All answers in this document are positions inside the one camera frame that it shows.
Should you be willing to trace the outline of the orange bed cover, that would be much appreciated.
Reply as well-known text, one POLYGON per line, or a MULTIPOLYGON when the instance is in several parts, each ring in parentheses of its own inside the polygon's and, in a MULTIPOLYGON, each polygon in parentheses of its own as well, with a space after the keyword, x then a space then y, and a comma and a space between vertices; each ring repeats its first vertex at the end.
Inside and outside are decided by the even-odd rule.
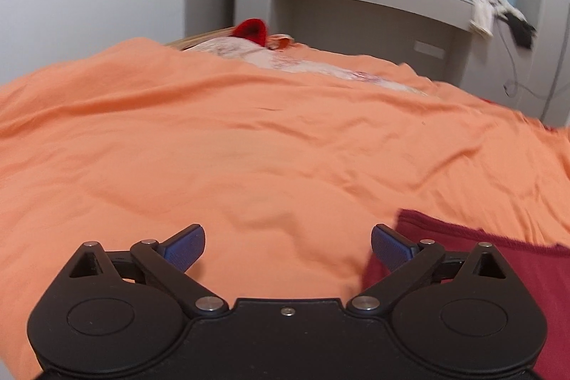
POLYGON ((255 67, 136 38, 1 89, 1 358, 40 370, 26 323, 83 242, 128 249, 198 223, 193 278, 226 299, 349 298, 401 209, 569 242, 569 132, 405 64, 292 58, 422 90, 255 67))

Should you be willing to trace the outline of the small orange patterned cloth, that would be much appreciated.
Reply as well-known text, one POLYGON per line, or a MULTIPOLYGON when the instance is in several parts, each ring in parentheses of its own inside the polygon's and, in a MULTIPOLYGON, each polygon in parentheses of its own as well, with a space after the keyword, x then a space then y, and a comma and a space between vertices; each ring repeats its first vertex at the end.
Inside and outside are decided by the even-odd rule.
POLYGON ((295 40, 286 34, 274 34, 266 37, 266 48, 273 51, 287 49, 294 43, 295 40))

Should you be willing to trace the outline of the pale floral pillow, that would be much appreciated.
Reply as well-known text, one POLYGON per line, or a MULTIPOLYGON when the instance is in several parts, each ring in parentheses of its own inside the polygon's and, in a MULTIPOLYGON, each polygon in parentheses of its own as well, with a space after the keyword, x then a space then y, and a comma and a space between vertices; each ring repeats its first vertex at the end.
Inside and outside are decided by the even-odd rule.
POLYGON ((422 90, 400 84, 364 71, 350 71, 333 64, 292 58, 283 51, 263 47, 245 38, 219 37, 210 38, 186 49, 188 51, 208 52, 217 57, 241 60, 255 67, 290 73, 317 73, 346 81, 358 81, 373 84, 387 90, 396 90, 409 94, 425 95, 422 90))

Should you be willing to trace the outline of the white cloth on ledge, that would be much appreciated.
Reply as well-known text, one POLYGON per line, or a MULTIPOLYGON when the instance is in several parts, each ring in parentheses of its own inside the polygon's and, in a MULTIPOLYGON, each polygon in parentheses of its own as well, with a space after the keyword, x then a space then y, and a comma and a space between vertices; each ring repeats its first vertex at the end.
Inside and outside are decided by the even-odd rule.
POLYGON ((471 31, 484 38, 493 36, 494 20, 505 18, 508 12, 513 12, 513 6, 507 0, 470 0, 471 1, 471 31))

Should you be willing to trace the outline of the bright red plush item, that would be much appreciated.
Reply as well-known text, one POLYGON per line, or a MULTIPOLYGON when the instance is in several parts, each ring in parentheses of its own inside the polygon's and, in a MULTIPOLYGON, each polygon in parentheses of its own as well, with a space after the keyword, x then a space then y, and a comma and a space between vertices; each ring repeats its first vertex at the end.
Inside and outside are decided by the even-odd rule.
POLYGON ((268 26, 263 19, 248 18, 233 28, 231 37, 242 38, 261 47, 266 47, 268 26))

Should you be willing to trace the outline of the grey window desk unit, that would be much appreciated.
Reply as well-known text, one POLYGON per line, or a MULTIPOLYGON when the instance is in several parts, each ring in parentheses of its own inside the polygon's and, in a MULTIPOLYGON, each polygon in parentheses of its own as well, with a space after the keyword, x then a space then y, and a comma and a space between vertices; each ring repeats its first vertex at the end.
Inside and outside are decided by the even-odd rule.
POLYGON ((471 31, 470 0, 236 0, 236 20, 331 52, 409 64, 418 74, 518 110, 548 125, 569 122, 569 0, 517 0, 536 29, 518 47, 503 17, 493 36, 471 31))

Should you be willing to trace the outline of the dark red garment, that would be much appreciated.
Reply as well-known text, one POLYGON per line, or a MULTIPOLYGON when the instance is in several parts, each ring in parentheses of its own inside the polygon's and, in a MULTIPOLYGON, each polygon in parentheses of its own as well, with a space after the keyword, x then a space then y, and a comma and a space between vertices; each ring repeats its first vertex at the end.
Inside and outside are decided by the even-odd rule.
MULTIPOLYGON (((383 316, 364 370, 374 379, 565 379, 569 252, 537 247, 404 210, 391 228, 433 239, 444 261, 383 316)), ((363 290, 390 271, 373 254, 363 290)))

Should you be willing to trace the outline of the black cloth on ledge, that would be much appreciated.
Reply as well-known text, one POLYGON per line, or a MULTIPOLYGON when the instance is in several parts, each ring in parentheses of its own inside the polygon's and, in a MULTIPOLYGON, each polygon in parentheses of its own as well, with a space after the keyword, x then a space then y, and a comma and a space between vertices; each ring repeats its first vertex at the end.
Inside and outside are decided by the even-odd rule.
POLYGON ((513 15, 511 12, 507 12, 503 17, 515 44, 526 50, 532 50, 536 29, 528 21, 518 18, 517 15, 513 15))

